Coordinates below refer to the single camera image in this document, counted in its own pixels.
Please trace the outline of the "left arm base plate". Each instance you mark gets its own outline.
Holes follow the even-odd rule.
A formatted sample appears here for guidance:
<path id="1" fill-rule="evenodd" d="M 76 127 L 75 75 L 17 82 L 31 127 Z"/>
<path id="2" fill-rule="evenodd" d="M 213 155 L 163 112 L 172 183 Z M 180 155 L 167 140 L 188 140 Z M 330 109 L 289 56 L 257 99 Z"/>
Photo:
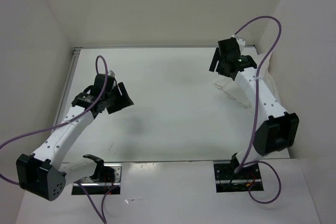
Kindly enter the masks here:
<path id="1" fill-rule="evenodd" d="M 119 195 L 121 191 L 122 163 L 105 163 L 105 171 L 99 178 L 84 177 L 79 180 L 89 195 Z"/>

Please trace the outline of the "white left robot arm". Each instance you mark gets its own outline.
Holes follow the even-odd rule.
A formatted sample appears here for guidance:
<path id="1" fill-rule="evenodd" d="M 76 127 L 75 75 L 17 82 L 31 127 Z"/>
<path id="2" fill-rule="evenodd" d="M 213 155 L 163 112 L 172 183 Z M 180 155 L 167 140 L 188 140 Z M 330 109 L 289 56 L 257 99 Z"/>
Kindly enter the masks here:
<path id="1" fill-rule="evenodd" d="M 93 182 L 115 181 L 116 170 L 105 166 L 102 158 L 85 154 L 74 163 L 63 160 L 77 138 L 98 114 L 118 112 L 133 102 L 122 82 L 116 82 L 114 73 L 96 75 L 88 86 L 73 100 L 65 116 L 64 126 L 56 129 L 39 148 L 30 155 L 22 154 L 16 161 L 18 183 L 21 189 L 55 200 L 64 188 L 82 178 Z"/>

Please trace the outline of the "white pleated skirt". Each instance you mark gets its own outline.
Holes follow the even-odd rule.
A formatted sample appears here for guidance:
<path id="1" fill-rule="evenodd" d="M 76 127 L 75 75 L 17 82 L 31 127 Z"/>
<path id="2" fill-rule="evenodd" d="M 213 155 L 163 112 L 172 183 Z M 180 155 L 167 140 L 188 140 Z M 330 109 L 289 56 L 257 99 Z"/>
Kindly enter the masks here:
<path id="1" fill-rule="evenodd" d="M 265 84 L 267 85 L 271 93 L 274 95 L 276 100 L 280 102 L 280 95 L 276 87 L 276 83 L 274 82 L 274 79 L 272 78 L 271 74 L 268 71 L 271 55 L 272 53 L 270 53 L 268 58 L 262 64 L 259 75 L 262 77 Z M 217 89 L 223 91 L 226 94 L 226 96 L 228 96 L 238 105 L 246 108 L 250 112 L 254 112 L 254 107 L 249 102 L 242 88 L 239 85 L 237 85 L 231 78 L 219 76 L 214 78 L 212 80 L 212 83 Z"/>

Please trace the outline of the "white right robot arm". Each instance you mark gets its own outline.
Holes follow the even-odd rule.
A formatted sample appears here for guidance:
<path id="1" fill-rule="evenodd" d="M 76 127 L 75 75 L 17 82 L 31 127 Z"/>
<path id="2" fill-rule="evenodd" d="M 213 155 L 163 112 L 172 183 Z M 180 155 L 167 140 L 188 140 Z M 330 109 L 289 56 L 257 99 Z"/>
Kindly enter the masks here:
<path id="1" fill-rule="evenodd" d="M 243 178 L 248 166 L 263 157 L 287 149 L 294 144 L 299 118 L 287 110 L 271 93 L 250 55 L 242 55 L 245 41 L 240 38 L 220 40 L 209 70 L 231 78 L 244 91 L 255 107 L 253 132 L 245 151 L 232 156 L 230 172 Z"/>

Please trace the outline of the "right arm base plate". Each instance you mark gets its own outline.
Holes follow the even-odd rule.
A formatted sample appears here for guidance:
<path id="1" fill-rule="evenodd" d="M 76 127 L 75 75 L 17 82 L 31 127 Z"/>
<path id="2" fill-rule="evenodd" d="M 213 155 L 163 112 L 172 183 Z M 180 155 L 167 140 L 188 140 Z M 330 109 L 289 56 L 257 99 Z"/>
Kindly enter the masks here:
<path id="1" fill-rule="evenodd" d="M 214 162 L 214 176 L 217 193 L 263 191 L 263 183 L 258 164 L 243 168 L 235 174 L 229 161 Z"/>

